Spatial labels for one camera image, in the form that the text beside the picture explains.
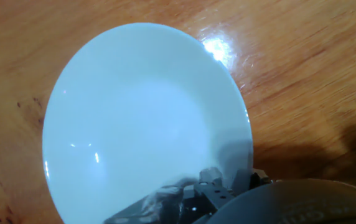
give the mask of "metal part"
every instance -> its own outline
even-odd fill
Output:
[[[234,198],[225,187],[213,183],[195,184],[194,189],[199,197],[205,197],[210,202],[213,207],[211,212],[218,210]]]

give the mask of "table surface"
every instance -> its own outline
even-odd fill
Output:
[[[42,167],[49,96],[81,46],[133,22],[223,43],[256,168],[356,184],[356,1],[0,0],[0,223],[62,223]]]

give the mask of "ceramic plate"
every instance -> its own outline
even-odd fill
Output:
[[[227,69],[191,36],[129,24],[84,45],[44,121],[43,158],[67,224],[103,220],[181,177],[253,163],[250,122]]]

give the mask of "wooden table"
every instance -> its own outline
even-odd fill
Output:
[[[356,1],[0,0],[0,223],[61,223],[42,167],[60,72],[132,22],[217,41],[247,105],[255,167],[356,184]]]

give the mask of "wood grain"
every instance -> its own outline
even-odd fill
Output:
[[[42,123],[74,53],[132,22],[227,46],[255,167],[356,184],[356,1],[0,0],[0,223],[62,223],[42,170]]]

